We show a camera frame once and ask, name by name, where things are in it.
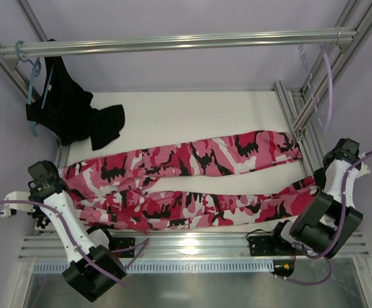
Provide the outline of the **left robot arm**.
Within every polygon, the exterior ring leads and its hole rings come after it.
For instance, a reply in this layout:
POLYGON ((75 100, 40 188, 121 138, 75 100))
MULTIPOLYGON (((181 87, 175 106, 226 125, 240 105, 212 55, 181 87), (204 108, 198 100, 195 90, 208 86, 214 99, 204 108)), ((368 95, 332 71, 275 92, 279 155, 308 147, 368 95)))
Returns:
POLYGON ((122 285, 127 275, 124 265, 108 245, 102 243, 103 239, 108 240, 106 235, 99 235, 95 240, 89 236, 55 165, 47 160, 38 161, 28 168, 28 173, 31 176, 29 192, 7 194, 1 216, 9 218, 23 211, 48 219, 66 252, 69 267, 62 276, 88 301, 95 302, 111 287, 122 285))

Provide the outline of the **pink camouflage trousers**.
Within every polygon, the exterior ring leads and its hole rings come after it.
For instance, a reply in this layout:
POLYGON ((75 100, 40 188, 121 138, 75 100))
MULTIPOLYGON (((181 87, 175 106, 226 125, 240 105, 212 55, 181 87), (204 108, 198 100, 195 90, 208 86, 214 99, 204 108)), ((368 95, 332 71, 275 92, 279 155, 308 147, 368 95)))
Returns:
POLYGON ((86 225, 138 232, 240 226, 298 216, 314 178, 243 192, 248 174, 302 157, 286 132, 260 130, 83 160, 59 173, 86 225))

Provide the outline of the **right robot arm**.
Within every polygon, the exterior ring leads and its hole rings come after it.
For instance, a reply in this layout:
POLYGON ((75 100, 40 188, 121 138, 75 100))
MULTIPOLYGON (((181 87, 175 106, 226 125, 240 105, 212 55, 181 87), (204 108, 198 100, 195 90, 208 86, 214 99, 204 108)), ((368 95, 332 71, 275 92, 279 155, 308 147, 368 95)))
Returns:
POLYGON ((355 209, 353 187, 362 169, 360 144, 339 139, 314 171, 317 190, 299 217, 278 223, 271 236, 277 253, 290 250, 310 258, 331 259, 361 224, 363 214, 355 209))

